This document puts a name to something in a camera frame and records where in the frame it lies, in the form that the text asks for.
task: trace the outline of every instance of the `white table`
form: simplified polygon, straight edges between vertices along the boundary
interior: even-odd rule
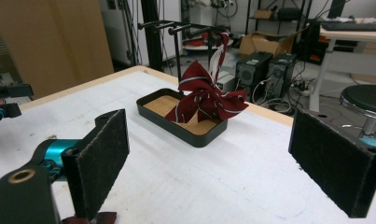
[[[0,122],[0,177],[49,136],[80,139],[97,116],[125,108],[131,153],[101,209],[118,224],[376,223],[376,194],[367,218],[350,219],[301,171],[288,153],[292,118],[250,105],[195,148],[138,114],[138,98],[175,83],[137,66],[22,105]],[[72,216],[67,184],[52,188],[61,218]]]
[[[309,108],[317,112],[319,111],[319,92],[327,71],[376,76],[376,55],[333,51],[336,40],[376,43],[376,32],[327,31],[321,28],[320,35],[330,39],[330,42],[310,94]]]

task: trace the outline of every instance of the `black stool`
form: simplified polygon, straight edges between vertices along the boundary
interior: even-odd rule
[[[376,85],[356,85],[341,92],[341,103],[368,119],[359,137],[371,137],[376,131]]]

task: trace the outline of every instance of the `black tray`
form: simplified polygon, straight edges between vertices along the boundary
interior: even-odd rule
[[[181,92],[160,89],[137,100],[138,113],[194,147],[205,147],[228,127],[227,120],[197,121],[197,113],[187,124],[165,118],[176,103],[184,97]]]

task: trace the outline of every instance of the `stool seat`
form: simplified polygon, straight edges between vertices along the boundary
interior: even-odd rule
[[[353,105],[376,113],[376,85],[350,86],[341,96]]]

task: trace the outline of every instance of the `maroon necktie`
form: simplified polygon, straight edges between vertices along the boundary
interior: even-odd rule
[[[192,63],[179,81],[180,91],[191,91],[179,101],[165,118],[187,123],[198,111],[198,122],[205,119],[229,119],[248,107],[244,103],[246,91],[223,92],[217,85],[219,68],[225,58],[229,37],[222,34],[224,49],[220,55],[216,78],[213,80],[208,72],[197,61]]]

